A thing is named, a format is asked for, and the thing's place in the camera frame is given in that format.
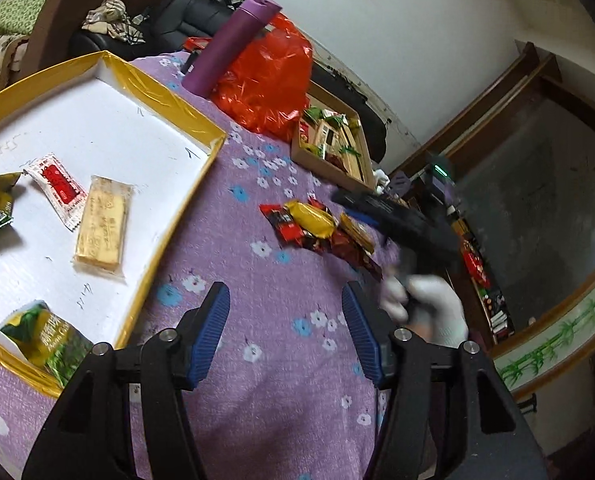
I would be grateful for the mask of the white gloved right hand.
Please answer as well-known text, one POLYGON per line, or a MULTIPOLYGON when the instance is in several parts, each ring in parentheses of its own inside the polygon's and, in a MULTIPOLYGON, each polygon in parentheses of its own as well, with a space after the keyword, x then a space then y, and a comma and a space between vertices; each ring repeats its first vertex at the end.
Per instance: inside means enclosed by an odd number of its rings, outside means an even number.
POLYGON ((436 275, 387 275, 381 284, 380 308, 398 327, 406 327, 430 344, 458 348, 469 338, 462 302, 436 275))

